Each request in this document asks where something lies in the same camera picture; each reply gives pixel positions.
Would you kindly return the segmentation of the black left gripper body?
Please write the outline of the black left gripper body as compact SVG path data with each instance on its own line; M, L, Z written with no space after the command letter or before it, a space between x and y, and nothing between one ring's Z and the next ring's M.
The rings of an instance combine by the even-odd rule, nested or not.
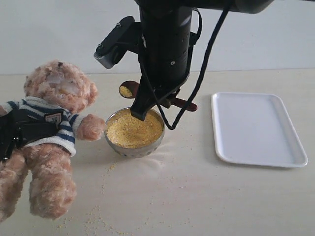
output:
M24 143L22 125L25 123L25 112L12 110L0 118L0 161L10 159L14 148L21 148Z

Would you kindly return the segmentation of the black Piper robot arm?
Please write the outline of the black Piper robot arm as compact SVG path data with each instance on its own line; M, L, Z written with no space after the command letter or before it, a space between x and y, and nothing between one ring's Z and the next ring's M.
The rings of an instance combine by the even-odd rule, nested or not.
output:
M264 10L268 0L139 0L140 21L131 16L122 18L98 45L94 58L105 68L112 68L127 51L138 56L141 79L135 88L131 115L144 120L153 106L160 110L172 105L180 108L173 124L177 126L185 111L193 106L210 57L214 41L232 12L256 14ZM188 98L177 98L180 87L190 73L192 52L201 31L190 30L193 12L199 9L221 10L207 45L196 85Z

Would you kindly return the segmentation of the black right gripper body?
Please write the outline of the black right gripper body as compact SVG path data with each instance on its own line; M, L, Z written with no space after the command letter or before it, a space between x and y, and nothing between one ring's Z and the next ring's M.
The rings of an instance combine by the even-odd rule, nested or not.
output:
M142 71L153 88L177 90L187 79L192 8L180 6L158 17L139 8L144 52Z

